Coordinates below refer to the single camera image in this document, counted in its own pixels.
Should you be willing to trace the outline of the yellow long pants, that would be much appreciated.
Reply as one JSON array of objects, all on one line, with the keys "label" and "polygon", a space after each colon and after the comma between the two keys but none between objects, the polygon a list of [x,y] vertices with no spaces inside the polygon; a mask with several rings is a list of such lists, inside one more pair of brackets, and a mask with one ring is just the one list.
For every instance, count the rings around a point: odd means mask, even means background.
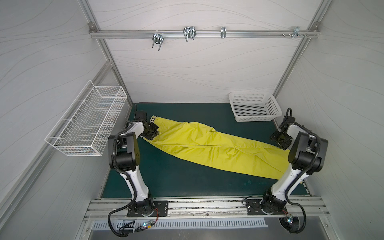
[{"label": "yellow long pants", "polygon": [[280,179],[289,167],[288,150],[228,135],[197,122],[152,116],[159,134],[149,144],[188,162],[268,179]]}]

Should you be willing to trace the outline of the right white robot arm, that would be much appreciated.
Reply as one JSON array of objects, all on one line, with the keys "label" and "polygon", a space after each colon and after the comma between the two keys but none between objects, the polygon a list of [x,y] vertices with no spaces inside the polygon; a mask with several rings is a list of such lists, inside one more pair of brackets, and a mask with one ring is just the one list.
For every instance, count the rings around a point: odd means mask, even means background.
[{"label": "right white robot arm", "polygon": [[279,129],[281,131],[273,134],[273,137],[282,147],[287,148],[291,144],[289,166],[282,178],[265,192],[260,202],[267,215],[282,212],[290,203],[288,197],[299,183],[323,168],[329,144],[328,140],[298,124],[291,116],[285,116]]}]

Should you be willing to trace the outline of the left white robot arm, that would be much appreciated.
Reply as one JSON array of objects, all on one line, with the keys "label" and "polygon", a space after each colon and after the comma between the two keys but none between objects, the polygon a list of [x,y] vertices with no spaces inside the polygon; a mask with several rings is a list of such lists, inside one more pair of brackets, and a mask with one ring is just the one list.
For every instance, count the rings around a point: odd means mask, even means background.
[{"label": "left white robot arm", "polygon": [[129,210],[148,217],[155,210],[150,190],[140,172],[141,155],[138,138],[153,140],[158,132],[153,120],[147,121],[147,113],[136,111],[133,121],[127,121],[124,130],[108,137],[109,166],[124,178],[132,196]]}]

